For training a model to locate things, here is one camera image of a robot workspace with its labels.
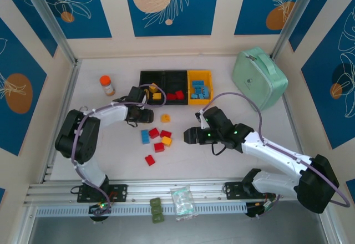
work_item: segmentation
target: orange lid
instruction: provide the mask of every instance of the orange lid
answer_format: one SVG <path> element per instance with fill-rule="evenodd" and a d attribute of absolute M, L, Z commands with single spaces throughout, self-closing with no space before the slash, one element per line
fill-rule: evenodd
<path fill-rule="evenodd" d="M 111 84 L 111 79 L 110 79 L 110 77 L 109 76 L 102 76 L 101 78 L 100 78 L 100 83 L 101 83 L 101 85 L 102 86 L 108 86 L 108 85 L 110 85 Z"/>

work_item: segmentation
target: white table surface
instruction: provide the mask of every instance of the white table surface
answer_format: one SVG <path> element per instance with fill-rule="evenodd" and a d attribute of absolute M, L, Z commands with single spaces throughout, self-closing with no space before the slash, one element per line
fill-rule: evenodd
<path fill-rule="evenodd" d="M 223 92 L 239 92 L 231 80 L 236 57 L 232 56 L 174 56 L 85 59 L 70 104 L 71 109 L 81 106 L 98 108 L 111 100 L 127 95 L 131 86 L 139 85 L 141 70 L 159 69 L 208 69 L 212 72 L 214 96 Z M 116 94 L 107 97 L 99 84 L 102 75 L 109 75 Z M 214 102 L 235 124 L 244 123 L 257 129 L 258 116 L 246 100 L 234 95 L 223 96 Z M 268 163 L 236 150 L 226 150 L 219 156 L 211 153 L 211 145 L 188 145 L 183 132 L 199 126 L 195 118 L 202 106 L 170 105 L 153 108 L 154 122 L 140 124 L 137 128 L 125 121 L 111 124 L 100 131 L 95 156 L 101 169 L 111 180 L 157 180 L 157 179 L 212 179 L 244 177 L 252 168 L 278 172 Z M 160 122 L 162 114 L 169 114 L 171 122 Z M 297 145 L 288 120 L 284 103 L 280 99 L 273 107 L 262 112 L 263 135 L 288 149 L 297 151 Z M 141 143 L 140 131 L 157 127 L 172 132 L 173 143 L 164 152 L 155 153 L 153 143 Z M 216 151 L 222 145 L 216 145 Z M 156 163 L 148 166 L 144 157 L 152 155 Z M 69 159 L 57 153 L 51 180 L 80 180 Z"/>

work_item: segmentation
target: yellow tray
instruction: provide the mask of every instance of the yellow tray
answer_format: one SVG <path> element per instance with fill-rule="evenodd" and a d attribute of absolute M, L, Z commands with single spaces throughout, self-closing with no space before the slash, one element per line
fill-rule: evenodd
<path fill-rule="evenodd" d="M 205 86 L 209 88 L 209 98 L 208 99 L 191 99 L 191 94 L 195 92 L 194 87 L 192 87 L 192 81 L 203 80 Z M 188 82 L 188 96 L 189 104 L 193 105 L 206 105 L 211 99 L 213 99 L 213 86 L 212 86 L 212 75 L 209 70 L 188 70 L 187 71 L 187 82 Z"/>

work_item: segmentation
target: toy block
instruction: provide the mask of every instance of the toy block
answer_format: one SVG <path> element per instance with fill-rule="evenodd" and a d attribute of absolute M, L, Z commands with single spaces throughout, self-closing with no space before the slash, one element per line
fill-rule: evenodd
<path fill-rule="evenodd" d="M 155 160 L 154 160 L 153 156 L 151 156 L 151 155 L 148 155 L 147 157 L 145 157 L 145 161 L 147 162 L 147 164 L 149 166 L 155 164 Z"/>
<path fill-rule="evenodd" d="M 152 215 L 158 215 L 163 213 L 163 208 L 161 206 L 154 206 L 150 209 Z"/>
<path fill-rule="evenodd" d="M 151 93 L 156 93 L 158 91 L 158 88 L 155 87 L 155 86 L 149 86 L 149 90 L 150 90 Z"/>
<path fill-rule="evenodd" d="M 152 139 L 158 137 L 159 135 L 160 135 L 160 134 L 159 134 L 158 129 L 153 128 L 152 130 L 149 130 L 149 136 L 150 136 Z"/>
<path fill-rule="evenodd" d="M 177 99 L 177 96 L 175 94 L 172 94 L 172 93 L 168 93 L 166 95 L 166 99 L 167 100 L 176 100 Z"/>
<path fill-rule="evenodd" d="M 197 86 L 204 86 L 205 82 L 203 80 L 193 80 L 192 81 L 192 86 L 197 87 Z"/>
<path fill-rule="evenodd" d="M 159 213 L 157 215 L 152 216 L 153 223 L 161 223 L 164 222 L 164 215 L 162 213 Z"/>
<path fill-rule="evenodd" d="M 176 97 L 179 100 L 184 100 L 185 99 L 185 96 L 184 96 L 184 93 L 182 92 L 182 90 L 178 90 L 175 94 L 176 94 Z"/>
<path fill-rule="evenodd" d="M 149 201 L 151 207 L 159 206 L 161 204 L 160 198 L 154 198 Z"/>
<path fill-rule="evenodd" d="M 170 147 L 172 141 L 173 140 L 171 138 L 164 136 L 161 140 L 161 143 L 164 143 L 165 146 Z"/>
<path fill-rule="evenodd" d="M 162 123 L 168 123 L 168 122 L 170 122 L 170 115 L 167 115 L 167 114 L 162 115 L 162 116 L 160 117 L 160 121 L 161 121 Z"/>
<path fill-rule="evenodd" d="M 153 93 L 153 100 L 161 100 L 161 93 Z"/>
<path fill-rule="evenodd" d="M 141 130 L 140 134 L 141 134 L 141 137 L 142 137 L 142 143 L 143 144 L 148 144 L 149 143 L 148 129 Z"/>
<path fill-rule="evenodd" d="M 168 137 L 170 138 L 171 137 L 171 132 L 168 132 L 166 130 L 162 130 L 161 133 L 160 133 L 160 137 L 163 138 L 163 137 Z"/>
<path fill-rule="evenodd" d="M 205 99 L 208 99 L 209 97 L 210 97 L 210 94 L 209 94 L 209 87 L 204 86 L 204 98 L 205 98 Z"/>
<path fill-rule="evenodd" d="M 145 91 L 146 98 L 149 100 L 149 91 L 148 91 L 148 89 L 144 89 L 144 91 Z"/>
<path fill-rule="evenodd" d="M 164 151 L 164 144 L 163 143 L 154 144 L 154 150 L 156 153 L 160 153 L 161 151 Z"/>

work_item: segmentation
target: green block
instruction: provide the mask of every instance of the green block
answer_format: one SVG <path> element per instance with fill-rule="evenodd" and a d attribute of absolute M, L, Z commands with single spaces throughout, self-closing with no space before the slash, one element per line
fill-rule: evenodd
<path fill-rule="evenodd" d="M 162 215 L 161 213 L 157 215 L 153 215 L 153 223 L 161 223 L 161 222 L 164 222 L 164 215 Z"/>
<path fill-rule="evenodd" d="M 157 214 L 162 214 L 163 213 L 163 208 L 161 206 L 154 206 L 150 209 L 150 212 L 152 215 L 157 215 Z"/>
<path fill-rule="evenodd" d="M 149 202 L 151 207 L 160 206 L 161 204 L 160 198 L 151 199 Z"/>

